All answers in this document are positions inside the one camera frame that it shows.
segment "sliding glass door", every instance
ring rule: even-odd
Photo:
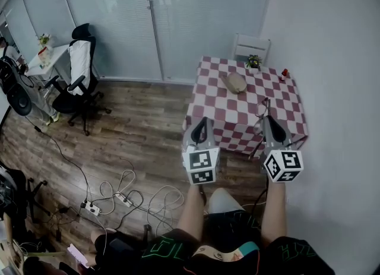
[[[202,56],[229,58],[235,33],[259,36],[266,0],[151,0],[164,80],[194,82]]]
[[[39,52],[36,32],[30,22],[23,0],[8,0],[3,9],[8,29],[27,62]]]
[[[92,26],[101,78],[162,79],[149,0],[67,1],[76,25]]]

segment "red and white checkered tablecloth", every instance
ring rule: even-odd
[[[261,73],[252,75],[243,62],[204,56],[198,67],[197,82],[192,92],[183,129],[197,124],[206,116],[213,121],[217,145],[228,150],[250,154],[261,141],[255,135],[257,107],[269,97],[271,115],[285,124],[300,147],[308,136],[306,120],[294,80],[279,80],[274,69],[262,67]],[[224,85],[221,76],[237,72],[245,78],[247,90],[233,94]],[[260,155],[262,144],[256,153]]]

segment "wooden floor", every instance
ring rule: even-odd
[[[99,199],[99,186],[102,181],[109,181],[113,189],[118,187],[121,173],[130,169],[131,165],[137,175],[134,183],[124,191],[140,190],[144,195],[144,204],[161,187],[173,185],[186,195],[188,180],[181,159],[182,122],[186,114],[192,87],[147,83],[101,82],[98,89],[104,93],[99,101],[112,109],[111,114],[99,112],[88,120],[90,136],[82,131],[81,119],[77,119],[74,127],[67,124],[69,116],[62,115],[59,122],[43,127],[42,130],[53,137],[60,145],[63,154],[79,165],[86,174],[93,199]],[[37,119],[31,119],[42,126]],[[48,137],[34,130],[26,118],[10,111],[0,134],[0,159],[14,169],[22,170],[26,177],[35,181],[47,180],[37,198],[51,212],[60,207],[79,205],[86,197],[86,183],[82,173],[62,158],[56,144]],[[131,180],[129,175],[123,180],[124,187]],[[265,187],[265,176],[259,173],[259,164],[248,161],[246,155],[222,151],[221,172],[217,182],[204,187],[207,196],[218,188],[226,188],[241,204],[254,203]],[[103,184],[103,194],[110,193],[109,186]],[[163,204],[163,196],[170,189],[163,190],[154,205]],[[138,194],[133,195],[136,204]],[[175,194],[168,201],[176,198]],[[112,209],[111,200],[98,201],[103,212]],[[172,213],[173,226],[181,213],[178,208]],[[130,211],[119,200],[115,199],[115,211],[107,216],[99,216],[104,227],[117,227],[122,216]],[[96,222],[87,211],[83,216]],[[36,233],[50,234],[57,250],[65,249],[73,243],[81,251],[93,250],[90,242],[90,231],[95,225],[82,218],[75,218],[76,213],[70,210],[67,214],[57,214],[48,223],[33,225],[28,217],[28,225]],[[41,221],[47,222],[49,217],[37,213]],[[55,241],[57,220],[61,224],[72,219],[75,221],[60,225],[62,242]],[[158,220],[150,217],[153,226]],[[142,236],[146,214],[133,211],[128,215],[121,231]],[[165,229],[160,226],[159,233]]]

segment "white cable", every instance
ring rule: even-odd
[[[105,252],[106,252],[106,247],[107,247],[107,230],[106,228],[101,224],[101,222],[99,221],[99,219],[95,216],[96,220],[99,222],[100,226],[104,229],[104,231],[106,232],[106,241],[104,242],[104,250],[103,250],[103,256],[105,255]]]
[[[162,191],[164,188],[167,188],[167,187],[169,187],[169,188],[173,188],[174,190],[173,191],[169,191],[169,192],[167,192],[166,194],[165,194],[165,196],[164,196],[164,205],[163,205],[163,207],[152,207],[151,206],[151,203],[152,203],[152,201],[153,201],[153,199],[154,199],[154,197],[156,197],[158,194],[159,194],[159,192],[160,191]],[[166,197],[170,194],[170,193],[172,193],[172,192],[176,192],[177,194],[179,194],[179,196],[178,196],[178,198],[177,199],[175,199],[173,202],[171,202],[171,203],[168,203],[168,204],[166,204]],[[172,207],[172,208],[167,208],[168,206],[171,206],[172,204],[175,204],[175,203],[177,203],[178,202],[178,200],[180,200],[182,198],[182,202],[178,205],[178,206],[176,206],[176,207]],[[164,220],[164,218],[165,218],[165,214],[166,214],[166,212],[168,211],[169,213],[170,213],[170,225],[172,225],[172,223],[173,223],[173,218],[172,218],[172,213],[171,213],[171,211],[172,210],[176,210],[177,208],[179,208],[179,207],[181,207],[183,204],[184,204],[184,202],[185,202],[185,197],[183,196],[183,194],[181,193],[181,191],[179,190],[179,189],[177,189],[176,187],[173,187],[173,186],[171,186],[171,185],[164,185],[163,187],[161,187],[151,198],[150,198],[150,200],[149,200],[149,203],[148,204],[144,204],[144,205],[142,205],[142,206],[148,206],[147,207],[147,222],[151,225],[151,223],[149,222],[149,214],[151,213],[151,209],[152,208],[159,208],[159,210],[157,211],[157,212],[155,212],[155,213],[152,213],[153,215],[157,215],[157,214],[159,214],[161,211],[163,211],[163,214],[162,214],[162,217],[161,217],[161,219],[160,219],[160,222],[158,223],[158,225],[156,226],[156,229],[155,229],[155,234],[156,234],[156,237],[157,237],[157,231],[158,231],[158,229],[159,229],[159,226],[161,225],[161,223],[163,224],[163,227],[165,228],[165,229],[168,229],[168,227],[165,227],[165,223],[163,222],[163,220]]]
[[[267,202],[264,201],[264,202],[261,202],[261,203],[257,203],[256,205],[260,206],[261,204],[265,204],[265,203],[267,203]],[[254,205],[255,205],[254,203],[249,203],[249,204],[244,204],[242,207],[244,207],[244,206],[254,206]]]
[[[128,185],[127,185],[125,188],[123,188],[123,189],[120,191],[119,188],[120,188],[121,182],[123,181],[124,178],[128,177],[130,173],[133,173],[133,175],[134,175],[133,179],[130,181],[130,183],[128,183]],[[118,189],[117,189],[116,192],[122,192],[123,190],[125,190],[127,187],[129,187],[129,186],[132,184],[132,182],[135,181],[135,179],[136,179],[136,173],[135,173],[132,169],[126,169],[125,171],[123,171],[123,173],[121,174],[121,178],[120,178],[119,186],[118,186]]]
[[[36,251],[38,251],[38,249],[42,246],[42,242],[39,242],[38,244],[34,244],[32,242],[23,242],[20,245],[18,245],[16,242],[13,242],[13,243],[16,244],[17,248],[21,251],[21,253],[23,253],[24,256],[28,256],[28,251],[25,248],[23,248],[24,244],[29,244],[29,245],[35,246]]]
[[[102,185],[103,185],[103,183],[108,183],[109,187],[111,188],[111,196],[110,197],[103,196],[103,194],[102,194]],[[115,195],[113,193],[113,188],[112,188],[111,183],[109,183],[108,181],[103,181],[99,185],[99,191],[100,191],[100,194],[102,195],[102,197],[104,197],[104,199],[112,199],[112,209],[111,209],[111,211],[109,211],[108,213],[99,213],[100,215],[108,215],[108,214],[112,213],[115,210],[115,201],[113,199]]]
[[[119,188],[120,188],[120,186],[121,186],[121,183],[122,183],[123,179],[126,178],[126,177],[128,177],[130,173],[133,173],[133,174],[134,174],[134,177],[133,177],[132,180],[127,184],[126,187],[124,187],[121,191],[119,191]],[[116,194],[118,194],[118,193],[121,193],[123,190],[125,190],[127,187],[129,187],[129,186],[135,181],[135,179],[136,179],[136,173],[135,173],[133,170],[131,170],[131,169],[126,169],[125,171],[123,171],[122,174],[121,174],[121,177],[120,177],[120,181],[119,181],[118,189],[117,189],[117,191],[116,191],[115,193],[113,192],[112,184],[111,184],[109,181],[103,181],[103,182],[99,185],[100,195],[102,195],[102,197],[103,197],[104,199],[111,199],[111,200],[112,200],[112,209],[111,209],[111,211],[109,211],[109,212],[107,212],[107,213],[99,213],[99,214],[100,214],[100,215],[109,215],[110,213],[112,213],[112,212],[115,210],[115,200],[113,199],[114,196],[115,196]],[[109,197],[104,196],[103,193],[102,193],[102,185],[103,185],[104,183],[108,183],[108,185],[109,185],[109,187],[110,187],[110,189],[111,189],[111,195],[110,195]]]
[[[123,187],[122,189],[120,189],[121,187],[121,183],[123,181],[124,178],[128,177],[131,173],[133,173],[133,178],[131,179],[131,181],[125,186]],[[116,192],[113,192],[113,187],[112,187],[112,184],[109,182],[109,181],[103,181],[100,185],[99,185],[99,191],[100,191],[100,195],[104,198],[104,199],[111,199],[112,200],[112,209],[111,211],[108,211],[107,213],[99,213],[100,215],[109,215],[110,213],[114,212],[115,211],[115,199],[114,199],[114,196],[116,194],[120,194],[122,195],[123,197],[126,198],[125,195],[123,195],[122,191],[124,191],[126,188],[128,188],[135,180],[136,180],[136,173],[132,170],[132,169],[126,169],[125,171],[122,172],[121,174],[121,177],[120,177],[120,181],[119,181],[119,185],[118,185],[118,188],[116,190]],[[102,192],[102,186],[104,183],[107,183],[110,187],[110,195],[109,196],[105,196],[103,195],[103,192]],[[163,206],[152,206],[152,201],[154,200],[154,198],[160,193],[160,191],[162,191],[164,188],[173,188],[173,190],[171,191],[168,191],[165,196],[164,196],[164,203],[163,203]],[[170,202],[170,203],[166,203],[166,198],[169,194],[171,193],[177,193],[179,196],[177,199],[175,199],[173,202]],[[178,206],[174,206],[174,207],[170,207],[174,204],[176,204],[180,199],[182,199],[182,201],[179,203]],[[144,205],[141,205],[139,207],[140,210],[143,210],[144,212],[146,212],[147,216],[146,216],[146,219],[147,219],[147,223],[152,225],[149,221],[149,214],[153,214],[157,217],[161,216],[161,218],[158,218],[160,221],[159,223],[157,224],[156,226],[156,229],[155,229],[155,232],[156,232],[156,236],[157,236],[157,232],[158,232],[158,229],[159,229],[159,226],[162,224],[163,228],[164,229],[169,229],[168,225],[165,224],[165,221],[164,219],[167,218],[166,217],[166,212],[169,212],[169,217],[170,217],[170,226],[172,226],[172,223],[173,223],[173,217],[172,217],[172,211],[181,207],[185,202],[185,197],[183,196],[183,194],[181,193],[181,191],[171,185],[165,185],[163,187],[161,187],[155,194],[153,194],[153,196],[151,197],[150,201],[148,204],[144,204]]]

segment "black office chair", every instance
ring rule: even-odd
[[[34,180],[29,178],[27,182],[27,189],[25,189],[26,178],[24,173],[20,170],[6,167],[0,161],[0,197],[2,197],[2,200],[0,201],[2,201],[2,204],[7,204],[7,201],[9,200],[12,204],[14,204],[15,201],[18,202],[17,210],[21,219],[26,218],[26,207],[28,203],[30,217],[33,223],[38,223],[39,221],[34,218],[34,206],[40,208],[48,216],[50,216],[50,212],[34,199],[40,187],[42,185],[47,185],[48,183],[45,180],[41,181],[34,188],[34,190],[31,190],[30,183],[33,183]]]
[[[90,47],[90,84],[88,85],[88,88],[86,89],[83,85],[83,80],[85,79],[85,76],[82,75],[78,79],[76,79],[74,82],[71,82],[71,85],[66,86],[65,88],[62,88],[58,82],[58,76],[56,75],[53,77],[50,81],[48,81],[45,85],[45,88],[48,88],[49,86],[53,85],[55,88],[59,91],[59,96],[54,100],[53,102],[53,108],[61,113],[73,113],[70,120],[68,121],[70,126],[74,126],[73,120],[81,115],[83,119],[83,131],[85,135],[89,135],[90,133],[86,129],[86,120],[87,120],[87,112],[89,110],[105,110],[106,113],[111,113],[110,109],[107,108],[100,108],[96,106],[95,99],[99,96],[100,98],[103,98],[104,94],[98,91],[94,95],[91,95],[96,88],[96,85],[98,83],[98,80],[96,79],[95,75],[93,74],[92,65],[93,65],[93,57],[94,57],[94,51],[95,51],[95,45],[96,45],[96,39],[94,36],[91,35],[91,33],[88,31],[88,27],[90,24],[83,24],[81,26],[78,26],[74,29],[72,32],[72,38],[74,39],[70,46],[72,46],[75,42],[79,40],[85,40],[87,42],[91,43]],[[83,91],[83,95],[73,95],[69,93],[67,90],[73,90],[75,88],[79,87]]]

